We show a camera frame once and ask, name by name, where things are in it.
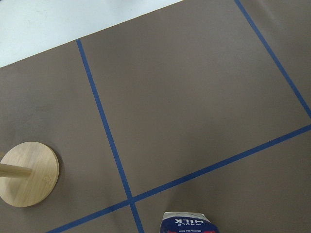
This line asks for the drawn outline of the milk carton blue white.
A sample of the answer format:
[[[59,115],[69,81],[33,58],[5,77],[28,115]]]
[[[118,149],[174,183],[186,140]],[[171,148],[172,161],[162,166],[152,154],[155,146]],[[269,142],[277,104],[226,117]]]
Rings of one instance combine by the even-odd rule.
[[[204,214],[193,212],[165,212],[160,233],[219,233]]]

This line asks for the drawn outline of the round wooden stand base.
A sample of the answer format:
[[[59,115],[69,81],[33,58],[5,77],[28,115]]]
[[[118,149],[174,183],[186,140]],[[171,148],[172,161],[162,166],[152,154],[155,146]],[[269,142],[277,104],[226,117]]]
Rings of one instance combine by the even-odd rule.
[[[0,164],[30,168],[26,178],[0,177],[0,198],[14,207],[29,207],[43,201],[54,189],[59,177],[55,152],[39,142],[24,142],[10,149]]]

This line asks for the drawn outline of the wooden stand pole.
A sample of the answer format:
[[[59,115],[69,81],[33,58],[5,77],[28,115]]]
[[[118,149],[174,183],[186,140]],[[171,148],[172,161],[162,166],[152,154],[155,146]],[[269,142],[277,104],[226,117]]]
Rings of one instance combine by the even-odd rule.
[[[6,178],[26,178],[31,175],[32,170],[30,168],[1,164],[0,176]]]

